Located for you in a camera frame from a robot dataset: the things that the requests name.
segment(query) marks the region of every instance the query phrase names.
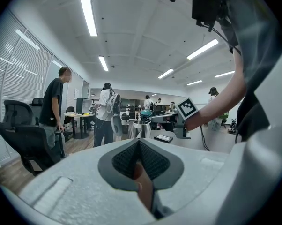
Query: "person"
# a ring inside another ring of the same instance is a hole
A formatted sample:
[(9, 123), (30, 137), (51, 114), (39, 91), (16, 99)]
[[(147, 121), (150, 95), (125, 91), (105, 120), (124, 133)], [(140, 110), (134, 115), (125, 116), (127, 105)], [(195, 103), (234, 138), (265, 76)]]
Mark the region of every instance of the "person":
[(170, 112), (174, 112), (175, 102), (171, 102), (170, 104)]
[(98, 147), (102, 144), (104, 137), (104, 143), (112, 143), (114, 132), (111, 124), (112, 113), (107, 112), (107, 104), (110, 98), (115, 94), (110, 83), (105, 83), (102, 91), (99, 95), (99, 103), (96, 103), (94, 107), (98, 110), (98, 116), (94, 129), (94, 147)]
[[(68, 83), (71, 80), (71, 70), (68, 67), (62, 67), (59, 70), (59, 77), (52, 80), (48, 85), (46, 92), (44, 94), (43, 105), (39, 117), (39, 125), (45, 130), (47, 144), (50, 149), (54, 149), (56, 135), (55, 131), (62, 130), (64, 132), (64, 127), (61, 123), (61, 103), (63, 95), (63, 84)], [(65, 137), (63, 133), (62, 143), (64, 148), (65, 156)]]
[(217, 20), (230, 44), (235, 73), (215, 99), (186, 120), (186, 128), (193, 130), (221, 116), (244, 98), (237, 112), (237, 129), (242, 141), (246, 141), (256, 131), (269, 126), (254, 92), (282, 54), (282, 31), (263, 0), (222, 1), (228, 15)]
[(144, 109), (154, 110), (154, 102), (150, 99), (149, 95), (145, 96)]
[[(212, 87), (210, 89), (209, 94), (211, 94), (210, 98), (208, 99), (208, 103), (212, 102), (213, 99), (215, 99), (219, 93), (215, 87)], [(214, 118), (210, 122), (208, 122), (208, 129), (212, 131), (219, 131), (221, 127), (222, 119), (221, 118)]]
[(161, 106), (163, 106), (164, 104), (162, 103), (162, 100), (159, 98), (158, 99), (158, 102), (156, 102), (156, 106), (159, 106), (159, 105), (161, 105)]

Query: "teal object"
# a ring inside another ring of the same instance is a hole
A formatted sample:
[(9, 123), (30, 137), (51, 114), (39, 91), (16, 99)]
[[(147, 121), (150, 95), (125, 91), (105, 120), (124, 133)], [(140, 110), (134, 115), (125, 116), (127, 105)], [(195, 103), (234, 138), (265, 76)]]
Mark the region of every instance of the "teal object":
[(150, 117), (152, 115), (152, 111), (149, 109), (141, 110), (140, 111), (140, 116), (141, 117)]

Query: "gray foam pad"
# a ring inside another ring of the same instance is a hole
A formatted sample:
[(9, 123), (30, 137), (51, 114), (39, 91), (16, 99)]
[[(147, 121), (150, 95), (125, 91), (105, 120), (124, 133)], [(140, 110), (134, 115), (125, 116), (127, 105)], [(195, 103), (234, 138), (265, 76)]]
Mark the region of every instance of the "gray foam pad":
[[(63, 159), (31, 181), (20, 197), (48, 217), (65, 224), (147, 224), (155, 221), (136, 192), (112, 188), (98, 172), (100, 157), (128, 141), (80, 151)], [(177, 183), (158, 192), (162, 204), (174, 211), (191, 202), (209, 185), (228, 156), (151, 139), (150, 142), (177, 155), (184, 163), (184, 173)]]

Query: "black pants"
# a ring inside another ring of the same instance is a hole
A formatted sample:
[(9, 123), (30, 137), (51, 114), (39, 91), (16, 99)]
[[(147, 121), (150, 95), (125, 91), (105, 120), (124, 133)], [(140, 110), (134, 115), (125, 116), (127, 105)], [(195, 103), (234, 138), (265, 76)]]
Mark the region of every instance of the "black pants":
[(113, 136), (114, 133), (112, 130), (111, 122), (97, 119), (94, 128), (94, 147), (98, 147), (101, 145), (103, 137), (105, 144), (112, 143)]

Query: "wooden floor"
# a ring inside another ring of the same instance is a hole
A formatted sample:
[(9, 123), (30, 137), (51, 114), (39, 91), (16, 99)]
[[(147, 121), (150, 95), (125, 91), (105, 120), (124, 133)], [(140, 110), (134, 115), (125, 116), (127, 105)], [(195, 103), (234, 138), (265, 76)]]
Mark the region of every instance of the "wooden floor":
[[(220, 132), (227, 133), (227, 128), (221, 127)], [(71, 138), (69, 141), (66, 142), (66, 153), (76, 153), (85, 149), (93, 148), (94, 145), (94, 136), (93, 131), (88, 132), (89, 137), (85, 139), (74, 139)], [(127, 139), (128, 135), (123, 135), (120, 138), (114, 137), (114, 141), (117, 140), (125, 140)], [(21, 189), (30, 182), (34, 176), (28, 172), (22, 165), (20, 157), (14, 160), (13, 162), (3, 166), (0, 168), (0, 184), (7, 187), (10, 191), (14, 192), (15, 194), (18, 194)]]

